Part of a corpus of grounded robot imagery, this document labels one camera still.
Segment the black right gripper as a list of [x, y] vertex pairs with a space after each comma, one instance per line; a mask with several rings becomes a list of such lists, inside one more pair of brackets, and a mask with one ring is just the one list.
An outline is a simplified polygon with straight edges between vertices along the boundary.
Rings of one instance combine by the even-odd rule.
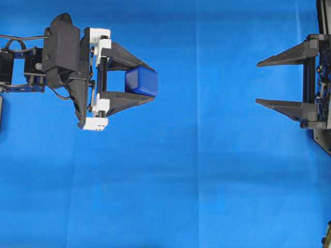
[[330, 35], [310, 34], [306, 41], [257, 63], [257, 67], [304, 63], [304, 102], [256, 99], [302, 129], [313, 131], [314, 141], [330, 154]]

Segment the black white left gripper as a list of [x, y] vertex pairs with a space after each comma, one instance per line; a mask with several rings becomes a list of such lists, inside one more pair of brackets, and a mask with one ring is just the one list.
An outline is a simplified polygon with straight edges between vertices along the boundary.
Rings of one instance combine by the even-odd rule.
[[87, 27], [82, 38], [84, 69], [87, 76], [83, 84], [83, 110], [76, 112], [78, 127], [82, 130], [102, 131], [108, 118], [120, 111], [139, 106], [155, 97], [128, 92], [107, 91], [107, 71], [129, 71], [144, 67], [156, 72], [119, 43], [110, 39], [111, 31]]

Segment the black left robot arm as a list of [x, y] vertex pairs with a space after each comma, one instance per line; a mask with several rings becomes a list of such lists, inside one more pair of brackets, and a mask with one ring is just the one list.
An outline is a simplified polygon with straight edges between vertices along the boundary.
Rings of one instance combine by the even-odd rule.
[[55, 21], [42, 47], [26, 46], [26, 38], [9, 36], [1, 48], [1, 92], [43, 93], [63, 89], [74, 104], [78, 127], [102, 131], [108, 118], [146, 104], [158, 95], [155, 69], [111, 40], [108, 29], [80, 31]]

